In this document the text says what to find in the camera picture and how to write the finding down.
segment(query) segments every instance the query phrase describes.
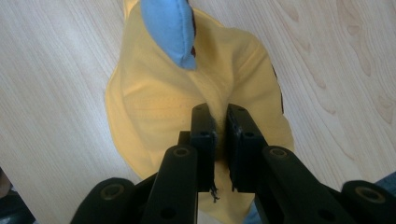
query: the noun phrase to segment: yellow cloth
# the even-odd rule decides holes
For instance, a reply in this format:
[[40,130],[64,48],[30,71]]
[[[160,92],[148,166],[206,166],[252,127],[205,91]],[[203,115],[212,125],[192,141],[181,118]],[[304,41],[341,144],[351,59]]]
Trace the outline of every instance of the yellow cloth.
[[[194,71],[177,67],[150,38],[139,3],[125,17],[120,61],[106,89],[106,110],[116,148],[142,178],[158,171],[165,150],[177,143],[180,131],[190,129],[191,109],[202,103],[208,103],[220,135],[231,103],[249,111],[270,145],[293,149],[280,88],[260,41],[224,28],[199,10],[194,16]],[[209,193],[200,193],[199,208],[223,223],[241,223],[253,195],[231,192],[222,161],[216,163],[215,182],[220,200],[213,203]]]

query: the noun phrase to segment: wooden surface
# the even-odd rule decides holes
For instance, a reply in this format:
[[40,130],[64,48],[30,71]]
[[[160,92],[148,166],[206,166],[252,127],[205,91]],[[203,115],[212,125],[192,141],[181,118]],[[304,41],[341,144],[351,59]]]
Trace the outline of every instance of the wooden surface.
[[[268,48],[296,154],[323,183],[396,170],[395,0],[190,0]],[[67,223],[111,176],[105,89],[121,0],[0,1],[0,166],[40,223]]]

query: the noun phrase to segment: wood grain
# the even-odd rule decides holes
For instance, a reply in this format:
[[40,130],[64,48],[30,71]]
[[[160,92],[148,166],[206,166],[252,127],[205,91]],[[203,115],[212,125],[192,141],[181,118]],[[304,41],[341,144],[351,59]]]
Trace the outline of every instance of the wood grain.
[[[267,47],[296,153],[323,183],[396,170],[395,0],[190,0]],[[123,3],[0,2],[0,166],[40,223],[67,223],[111,176],[104,94]]]

